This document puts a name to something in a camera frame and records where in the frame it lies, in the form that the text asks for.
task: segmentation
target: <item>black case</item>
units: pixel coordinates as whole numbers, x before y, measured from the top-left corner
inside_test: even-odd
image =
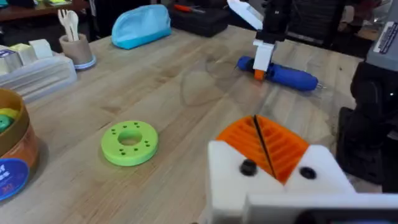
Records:
[[[173,5],[169,6],[172,27],[205,37],[213,37],[227,28],[228,11],[202,8],[200,10],[206,11],[206,14],[182,12],[174,9]]]

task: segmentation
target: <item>blue object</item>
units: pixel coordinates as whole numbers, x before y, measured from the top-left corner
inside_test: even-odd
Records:
[[[0,159],[0,201],[18,193],[29,177],[29,167],[20,159]]]
[[[129,50],[171,33],[169,12],[165,6],[141,6],[119,16],[112,28],[112,42]]]
[[[254,72],[253,63],[253,58],[243,56],[238,60],[237,66],[241,70]],[[318,85],[318,79],[311,74],[275,63],[269,64],[266,79],[300,91],[311,91]]]
[[[84,69],[90,68],[91,66],[95,65],[96,62],[97,62],[97,58],[95,57],[95,55],[93,55],[93,59],[90,62],[81,64],[81,65],[75,65],[75,69],[76,70],[84,70]]]

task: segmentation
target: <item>blue label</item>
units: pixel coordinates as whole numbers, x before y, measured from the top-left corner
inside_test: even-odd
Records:
[[[13,53],[15,53],[15,51],[13,50],[8,50],[8,49],[0,50],[0,58],[7,57],[8,55]]]
[[[0,200],[13,196],[26,184],[29,167],[20,159],[0,159]]]

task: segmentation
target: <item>white box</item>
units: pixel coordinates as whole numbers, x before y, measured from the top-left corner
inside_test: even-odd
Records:
[[[31,40],[29,41],[29,44],[35,50],[37,59],[53,56],[50,44],[45,39]]]
[[[9,49],[0,50],[0,75],[4,75],[22,67],[17,52]]]
[[[32,46],[27,44],[16,44],[11,46],[10,49],[18,53],[23,65],[28,65],[37,60],[35,50]]]

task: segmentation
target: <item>orange 3d printed part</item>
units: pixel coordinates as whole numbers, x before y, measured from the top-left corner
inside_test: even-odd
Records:
[[[283,184],[309,147],[287,128],[259,115],[236,121],[217,140],[227,142]]]

